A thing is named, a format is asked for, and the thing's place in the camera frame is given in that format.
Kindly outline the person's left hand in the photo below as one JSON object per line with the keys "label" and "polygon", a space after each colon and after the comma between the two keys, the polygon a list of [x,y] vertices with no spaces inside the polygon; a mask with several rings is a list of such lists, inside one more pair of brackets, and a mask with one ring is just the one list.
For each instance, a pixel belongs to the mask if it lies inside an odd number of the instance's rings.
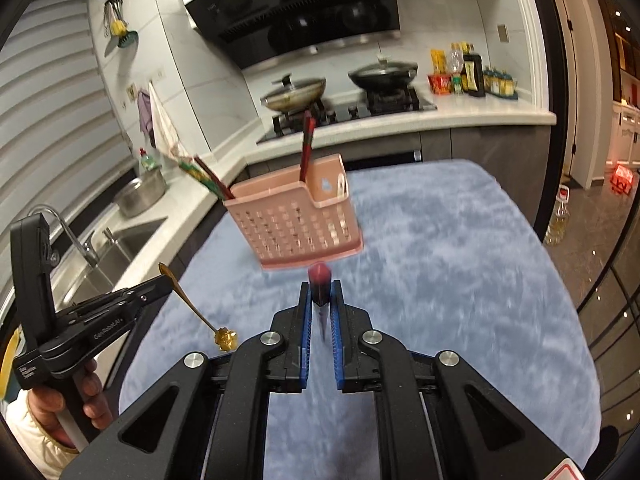
{"label": "person's left hand", "polygon": [[[111,425],[114,416],[106,396],[104,396],[101,379],[96,374],[98,363],[89,360],[82,372],[77,375],[77,387],[84,398],[85,420],[96,430],[102,431]],[[44,432],[66,448],[80,451],[87,443],[85,437],[76,428],[73,417],[68,414],[62,392],[48,386],[35,386],[27,395],[27,402],[32,416]]]}

